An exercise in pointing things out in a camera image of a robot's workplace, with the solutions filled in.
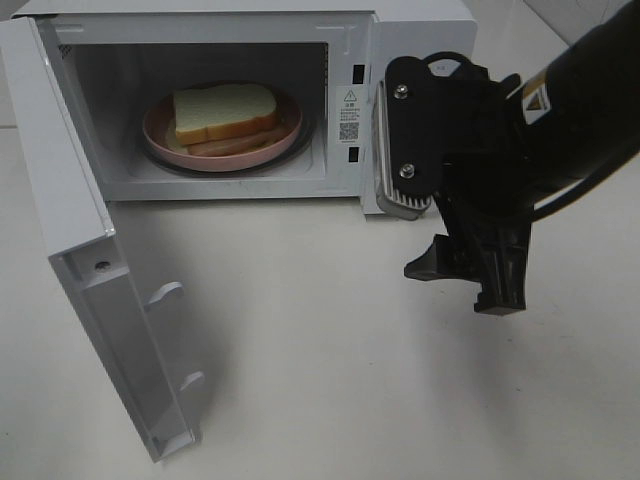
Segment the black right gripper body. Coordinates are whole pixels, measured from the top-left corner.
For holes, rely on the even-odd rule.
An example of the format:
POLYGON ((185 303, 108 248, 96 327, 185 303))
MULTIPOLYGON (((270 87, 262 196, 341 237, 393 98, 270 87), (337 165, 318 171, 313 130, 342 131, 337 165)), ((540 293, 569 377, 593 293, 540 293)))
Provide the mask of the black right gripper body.
POLYGON ((501 81, 488 69, 454 52, 425 58, 429 69, 428 139, 442 179, 434 190, 447 233, 434 236, 442 250, 526 250, 531 225, 498 218, 528 212, 519 201, 501 198, 499 189, 515 184, 516 147, 507 129, 505 104, 521 85, 513 73, 501 81))

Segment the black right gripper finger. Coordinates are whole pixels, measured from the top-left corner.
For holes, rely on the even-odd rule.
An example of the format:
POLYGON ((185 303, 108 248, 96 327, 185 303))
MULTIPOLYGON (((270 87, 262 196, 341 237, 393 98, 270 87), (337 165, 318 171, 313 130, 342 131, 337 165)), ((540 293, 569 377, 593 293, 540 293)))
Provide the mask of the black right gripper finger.
POLYGON ((436 234, 432 244, 404 267, 404 276, 423 282, 456 279, 475 281, 475 267, 467 250, 459 248, 447 235, 436 234))
POLYGON ((526 309, 525 279, 531 224, 474 226, 473 258, 481 291, 476 313, 509 315, 526 309))

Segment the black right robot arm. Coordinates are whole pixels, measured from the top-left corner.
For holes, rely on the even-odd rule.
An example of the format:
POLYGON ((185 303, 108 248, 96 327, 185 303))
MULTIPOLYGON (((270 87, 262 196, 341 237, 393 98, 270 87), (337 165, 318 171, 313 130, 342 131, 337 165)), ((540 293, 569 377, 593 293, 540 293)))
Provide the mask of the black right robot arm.
POLYGON ((631 1, 537 75, 489 78, 460 58, 447 77, 413 67, 418 193, 445 224, 407 278, 460 279, 478 313, 526 306, 535 222, 574 203, 639 150, 639 5, 631 1))

